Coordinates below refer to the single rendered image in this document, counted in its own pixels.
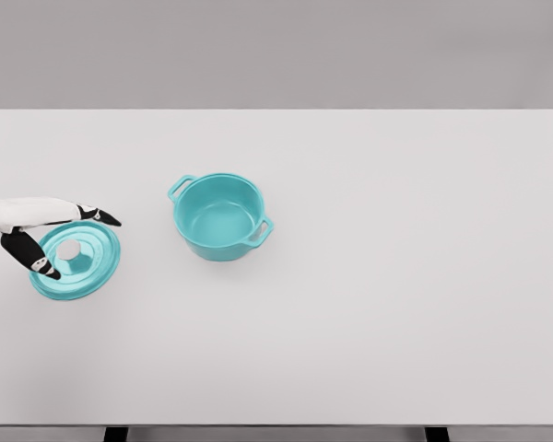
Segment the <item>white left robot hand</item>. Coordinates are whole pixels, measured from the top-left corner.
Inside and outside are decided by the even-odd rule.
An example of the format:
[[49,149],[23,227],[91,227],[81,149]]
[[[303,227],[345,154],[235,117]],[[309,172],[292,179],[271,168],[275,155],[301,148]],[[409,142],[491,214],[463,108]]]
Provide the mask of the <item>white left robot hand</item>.
[[20,197],[0,199],[0,243],[27,270],[53,280],[61,274],[46,257],[39,243],[27,233],[32,227],[62,225],[93,220],[108,226],[122,223],[103,209],[69,202],[55,197]]

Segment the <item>teal pot lid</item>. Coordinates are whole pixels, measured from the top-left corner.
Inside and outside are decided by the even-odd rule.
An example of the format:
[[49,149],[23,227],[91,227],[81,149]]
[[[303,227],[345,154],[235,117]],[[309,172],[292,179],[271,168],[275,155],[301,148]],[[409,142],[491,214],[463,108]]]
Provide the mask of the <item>teal pot lid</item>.
[[[57,254],[67,240],[79,244],[78,255],[70,260]],[[39,240],[39,245],[61,278],[54,280],[30,272],[29,280],[38,293],[54,300],[74,300],[95,292],[112,277],[121,258],[115,233],[93,221],[75,221],[53,228]]]

